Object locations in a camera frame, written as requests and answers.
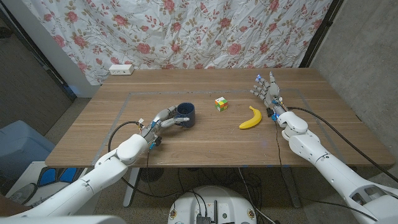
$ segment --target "banana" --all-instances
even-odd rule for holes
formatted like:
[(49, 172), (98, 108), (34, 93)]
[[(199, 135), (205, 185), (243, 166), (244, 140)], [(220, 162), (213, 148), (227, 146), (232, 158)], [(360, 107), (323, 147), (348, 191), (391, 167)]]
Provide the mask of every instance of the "banana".
[(249, 121), (245, 121), (245, 122), (241, 123), (241, 125), (239, 125), (240, 129), (251, 128), (251, 127), (255, 126), (256, 124), (260, 123), (260, 121), (261, 121), (261, 118), (262, 118), (261, 112), (257, 109), (254, 109), (252, 106), (250, 106), (249, 108), (253, 110), (254, 116)]

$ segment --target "wooden table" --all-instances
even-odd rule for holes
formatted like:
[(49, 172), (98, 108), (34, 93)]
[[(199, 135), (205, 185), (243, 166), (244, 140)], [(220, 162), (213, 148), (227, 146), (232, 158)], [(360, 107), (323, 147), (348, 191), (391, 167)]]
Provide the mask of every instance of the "wooden table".
[[(119, 124), (144, 119), (148, 125), (162, 109), (192, 102), (196, 124), (190, 129), (173, 126), (162, 144), (151, 152), (149, 167), (269, 167), (279, 166), (275, 123), (266, 116), (262, 101), (250, 94), (257, 74), (271, 69), (136, 70), (130, 76), (110, 76), (46, 159), (50, 167), (90, 167), (108, 150), (108, 138)], [(320, 74), (309, 68), (273, 69), (286, 106), (312, 110), (329, 121), (353, 144), (380, 165), (393, 157)], [(219, 112), (214, 100), (228, 100)], [(259, 109), (263, 119), (251, 129), (238, 126)], [(352, 166), (370, 163), (341, 140), (329, 127), (303, 111), (294, 111), (321, 139), (321, 143)], [(295, 155), (278, 128), (283, 165), (310, 166)], [(121, 128), (112, 149), (139, 130)], [(146, 154), (134, 164), (146, 166)]]

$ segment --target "floral curtain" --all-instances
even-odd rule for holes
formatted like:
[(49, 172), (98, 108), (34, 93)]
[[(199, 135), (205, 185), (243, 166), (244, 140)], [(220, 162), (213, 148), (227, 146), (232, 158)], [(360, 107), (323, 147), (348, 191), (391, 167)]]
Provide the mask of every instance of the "floral curtain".
[(92, 85), (135, 69), (297, 67), (331, 0), (23, 0)]

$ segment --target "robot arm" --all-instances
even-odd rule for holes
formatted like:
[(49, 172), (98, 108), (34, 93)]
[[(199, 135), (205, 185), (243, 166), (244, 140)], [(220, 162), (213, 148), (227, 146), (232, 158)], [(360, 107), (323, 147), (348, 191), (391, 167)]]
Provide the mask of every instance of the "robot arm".
[[(270, 78), (271, 85), (273, 83), (276, 85), (272, 72)], [(260, 81), (267, 86), (267, 82), (262, 80), (260, 76), (256, 79), (257, 82)], [(285, 128), (282, 131), (282, 136), (289, 142), (291, 150), (314, 165), (348, 206), (364, 212), (376, 220), (397, 216), (398, 190), (362, 178), (327, 151), (321, 145), (318, 136), (308, 129), (307, 122), (293, 112), (287, 111), (279, 96), (278, 87), (274, 87), (274, 91), (271, 92), (270, 86), (265, 95), (259, 93), (256, 86), (255, 90), (251, 92), (260, 97), (268, 109), (272, 107), (269, 115), (271, 114), (272, 119), (278, 122), (280, 127)], [(358, 212), (353, 212), (353, 215), (360, 223), (375, 223), (375, 220)]]
[(116, 183), (133, 164), (138, 156), (149, 148), (160, 144), (161, 130), (189, 118), (174, 119), (176, 106), (161, 111), (148, 127), (143, 127), (140, 134), (133, 134), (116, 149), (103, 155), (95, 164), (95, 168), (51, 196), (39, 206), (13, 217), (47, 217), (73, 215), (92, 196)]

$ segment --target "electrical outlet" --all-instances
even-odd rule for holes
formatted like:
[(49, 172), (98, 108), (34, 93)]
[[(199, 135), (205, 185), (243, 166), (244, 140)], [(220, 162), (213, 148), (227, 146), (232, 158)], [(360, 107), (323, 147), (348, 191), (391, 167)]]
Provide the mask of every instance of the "electrical outlet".
[(111, 75), (131, 75), (133, 71), (134, 67), (132, 65), (112, 65), (109, 68)]

